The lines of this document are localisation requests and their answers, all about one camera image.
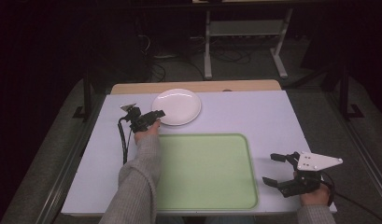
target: finger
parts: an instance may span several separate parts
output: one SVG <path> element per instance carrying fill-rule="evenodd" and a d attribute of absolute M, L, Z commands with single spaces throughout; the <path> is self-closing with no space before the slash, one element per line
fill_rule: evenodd
<path fill-rule="evenodd" d="M 326 191 L 328 194 L 330 194 L 330 188 L 328 188 L 328 186 L 326 186 L 325 184 L 320 184 L 320 185 L 319 185 L 319 188 L 320 188 L 321 190 Z"/>
<path fill-rule="evenodd" d="M 151 129 L 153 130 L 158 130 L 159 127 L 161 126 L 161 120 L 160 119 L 157 119 L 153 124 L 152 124 L 152 127 L 150 127 Z"/>

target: gray sweater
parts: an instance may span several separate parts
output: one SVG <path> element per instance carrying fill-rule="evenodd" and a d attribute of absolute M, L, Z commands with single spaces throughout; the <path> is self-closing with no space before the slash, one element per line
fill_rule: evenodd
<path fill-rule="evenodd" d="M 147 135 L 138 142 L 135 159 L 120 169 L 119 188 L 100 223 L 153 224 L 156 219 L 156 186 L 161 173 L 159 137 Z M 335 223 L 328 206 L 303 206 L 302 224 Z"/>

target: white tabletop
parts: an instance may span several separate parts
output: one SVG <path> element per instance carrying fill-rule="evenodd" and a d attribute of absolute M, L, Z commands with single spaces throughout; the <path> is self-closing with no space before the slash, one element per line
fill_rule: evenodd
<path fill-rule="evenodd" d="M 241 133 L 247 140 L 259 194 L 256 207 L 245 211 L 172 211 L 178 215 L 243 214 L 268 215 L 295 212 L 299 197 L 284 198 L 267 187 L 262 177 L 279 182 L 293 179 L 292 166 L 270 160 L 271 153 L 291 154 L 310 151 L 298 119 L 284 91 L 196 92 L 202 110 L 192 122 L 181 126 L 161 125 L 160 133 Z M 125 116 L 121 105 L 137 103 L 143 114 L 151 110 L 157 93 L 108 95 L 68 192 L 62 213 L 74 216 L 102 215 L 118 188 L 122 150 L 119 118 Z M 130 131 L 123 122 L 124 133 Z M 129 145 L 129 160 L 135 155 L 134 139 Z"/>

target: cable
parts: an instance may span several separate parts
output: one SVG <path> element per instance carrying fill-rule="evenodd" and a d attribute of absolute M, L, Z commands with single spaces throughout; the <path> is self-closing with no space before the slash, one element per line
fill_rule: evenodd
<path fill-rule="evenodd" d="M 225 50 L 222 54 L 217 55 L 216 51 L 211 51 L 210 54 L 217 60 L 227 62 L 227 63 L 238 63 L 238 64 L 246 64 L 251 62 L 251 54 L 257 49 L 260 48 L 266 41 L 270 40 L 272 37 L 268 36 L 264 38 L 264 40 L 255 48 L 252 49 L 250 52 L 247 52 L 245 50 L 241 50 L 239 46 L 237 46 L 235 43 L 231 43 L 234 46 L 234 50 L 231 50 L 232 52 L 237 53 L 239 56 L 237 58 L 231 58 L 227 55 L 225 55 Z"/>
<path fill-rule="evenodd" d="M 372 216 L 376 217 L 377 219 L 379 219 L 379 220 L 382 222 L 382 217 L 380 217 L 377 213 L 375 213 L 375 212 L 372 211 L 371 209 L 365 207 L 364 205 L 362 205 L 362 204 L 360 204 L 360 203 L 357 203 L 357 202 L 354 201 L 354 200 L 349 199 L 347 196 L 345 196 L 345 195 L 343 195 L 343 194 L 341 194 L 341 193 L 338 193 L 338 192 L 335 190 L 335 185 L 334 185 L 334 183 L 333 183 L 332 178 L 331 178 L 327 173 L 325 173 L 325 172 L 321 172 L 321 173 L 324 174 L 324 175 L 326 175 L 326 176 L 330 179 L 332 188 L 333 188 L 333 190 L 334 190 L 334 192 L 332 192 L 332 193 L 333 193 L 334 195 L 339 196 L 339 197 L 341 197 L 341 198 L 347 200 L 348 202 L 354 203 L 354 204 L 357 205 L 359 208 L 365 210 L 366 212 L 368 212 L 369 214 L 371 214 Z"/>
<path fill-rule="evenodd" d="M 177 53 L 163 53 L 163 47 L 158 42 L 158 40 L 154 39 L 154 41 L 151 41 L 150 44 L 153 48 L 151 50 L 151 53 L 148 53 L 148 55 L 153 59 L 168 59 L 168 58 L 175 58 L 178 57 L 179 54 Z"/>
<path fill-rule="evenodd" d="M 141 50 L 141 52 L 142 52 L 143 54 L 147 55 L 147 54 L 148 54 L 148 49 L 149 49 L 149 47 L 150 47 L 150 43 L 151 43 L 151 41 L 150 41 L 150 39 L 149 39 L 149 37 L 148 37 L 147 35 L 139 35 L 139 37 L 144 37 L 144 38 L 146 38 L 147 41 L 148 41 L 148 44 L 147 44 L 147 46 L 145 47 L 145 49 Z"/>
<path fill-rule="evenodd" d="M 153 66 L 158 66 L 158 67 L 160 67 L 160 68 L 163 70 L 163 73 L 159 73 L 159 72 L 157 72 Z M 162 66 L 159 65 L 159 64 L 154 63 L 154 64 L 152 65 L 152 68 L 151 68 L 151 69 L 152 69 L 152 75 L 155 76 L 156 78 L 158 78 L 158 82 L 165 81 L 166 71 L 165 71 L 164 67 L 162 67 Z"/>
<path fill-rule="evenodd" d="M 204 80 L 204 74 L 203 72 L 200 70 L 200 68 L 198 66 L 196 66 L 194 63 L 191 63 L 185 59 L 181 60 L 181 59 L 178 59 L 178 58 L 175 58 L 174 60 L 163 60 L 162 62 L 157 62 L 157 63 L 187 63 L 189 65 L 191 65 L 192 67 L 196 68 L 197 72 L 199 73 L 199 75 L 202 77 L 202 80 Z"/>
<path fill-rule="evenodd" d="M 118 128 L 119 128 L 119 133 L 120 133 L 121 148 L 123 151 L 123 164 L 124 164 L 127 162 L 127 154 L 129 152 L 130 135 L 132 134 L 132 130 L 130 130 L 130 132 L 129 132 L 129 138 L 127 140 L 127 145 L 126 145 L 126 138 L 124 136 L 123 127 L 121 126 L 122 120 L 124 120 L 124 117 L 119 119 Z"/>

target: green tray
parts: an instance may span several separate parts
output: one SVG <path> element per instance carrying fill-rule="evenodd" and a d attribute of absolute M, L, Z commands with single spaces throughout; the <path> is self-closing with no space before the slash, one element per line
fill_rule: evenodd
<path fill-rule="evenodd" d="M 244 210 L 257 205 L 244 135 L 161 135 L 158 210 Z"/>

